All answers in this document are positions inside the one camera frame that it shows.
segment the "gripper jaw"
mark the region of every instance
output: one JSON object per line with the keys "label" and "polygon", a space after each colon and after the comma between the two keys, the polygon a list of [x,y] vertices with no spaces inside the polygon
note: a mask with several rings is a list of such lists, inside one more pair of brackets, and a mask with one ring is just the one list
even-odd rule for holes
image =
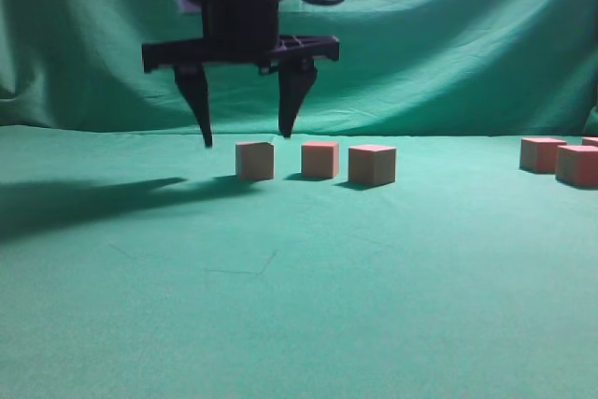
{"label": "gripper jaw", "polygon": [[276,49],[251,57],[215,49],[205,39],[142,46],[146,73],[170,67],[178,90],[189,105],[206,147],[213,144],[208,83],[204,64],[254,64],[261,75],[278,73],[278,129],[289,138],[304,100],[318,77],[316,58],[338,61],[340,44],[334,36],[280,36]]}

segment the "wooden cube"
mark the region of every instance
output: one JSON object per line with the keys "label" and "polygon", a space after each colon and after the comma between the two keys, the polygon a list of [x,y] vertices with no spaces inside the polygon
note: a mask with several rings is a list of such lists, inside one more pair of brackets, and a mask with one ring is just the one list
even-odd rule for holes
{"label": "wooden cube", "polygon": [[598,147],[559,147],[556,179],[576,187],[598,188]]}
{"label": "wooden cube", "polygon": [[584,137],[581,140],[581,145],[592,145],[598,147],[598,137]]}
{"label": "wooden cube", "polygon": [[381,186],[395,181],[395,147],[356,145],[349,147],[349,182]]}
{"label": "wooden cube", "polygon": [[559,147],[566,140],[552,137],[524,137],[521,140],[520,168],[534,173],[554,173]]}
{"label": "wooden cube", "polygon": [[338,142],[306,142],[301,146],[301,175],[306,178],[334,178],[340,170]]}
{"label": "wooden cube", "polygon": [[274,145],[269,142],[237,142],[236,175],[263,181],[274,178]]}

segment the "wooden block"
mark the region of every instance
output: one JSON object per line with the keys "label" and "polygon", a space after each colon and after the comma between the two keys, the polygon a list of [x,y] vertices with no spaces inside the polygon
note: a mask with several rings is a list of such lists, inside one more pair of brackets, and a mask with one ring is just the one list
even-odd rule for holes
{"label": "wooden block", "polygon": [[598,137],[584,137],[581,139],[581,145],[592,145],[598,147]]}
{"label": "wooden block", "polygon": [[556,179],[576,187],[598,188],[598,147],[559,147]]}
{"label": "wooden block", "polygon": [[534,173],[554,173],[559,147],[566,140],[552,137],[524,137],[521,140],[520,168]]}
{"label": "wooden block", "polygon": [[306,178],[334,178],[340,170],[338,142],[306,142],[301,146],[301,174]]}
{"label": "wooden block", "polygon": [[239,179],[264,181],[274,178],[274,145],[269,142],[237,142],[236,175]]}
{"label": "wooden block", "polygon": [[396,179],[395,147],[356,145],[349,147],[349,182],[381,186]]}

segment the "green cloth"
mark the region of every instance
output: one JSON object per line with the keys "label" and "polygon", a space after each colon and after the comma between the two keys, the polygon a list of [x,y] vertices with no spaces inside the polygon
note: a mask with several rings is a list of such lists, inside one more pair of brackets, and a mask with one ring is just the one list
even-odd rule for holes
{"label": "green cloth", "polygon": [[[598,191],[518,137],[341,137],[302,181],[309,138],[0,129],[0,397],[597,396]],[[346,184],[362,143],[396,183]]]}
{"label": "green cloth", "polygon": [[[0,124],[191,130],[170,71],[140,46],[199,36],[172,0],[0,0]],[[596,102],[597,0],[285,0],[281,32],[337,35],[297,131],[344,135],[582,132]],[[210,69],[219,133],[274,133],[277,78]],[[590,121],[587,133],[598,134]]]}

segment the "green backdrop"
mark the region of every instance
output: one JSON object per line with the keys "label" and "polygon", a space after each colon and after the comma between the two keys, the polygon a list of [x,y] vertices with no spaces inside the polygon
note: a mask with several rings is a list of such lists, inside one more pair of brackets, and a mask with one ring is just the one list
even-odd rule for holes
{"label": "green backdrop", "polygon": [[[0,123],[195,133],[144,42],[198,36],[172,0],[0,0]],[[345,135],[598,134],[596,0],[348,0],[282,6],[283,33],[334,34],[296,131]],[[215,131],[277,129],[276,77],[209,73]]]}

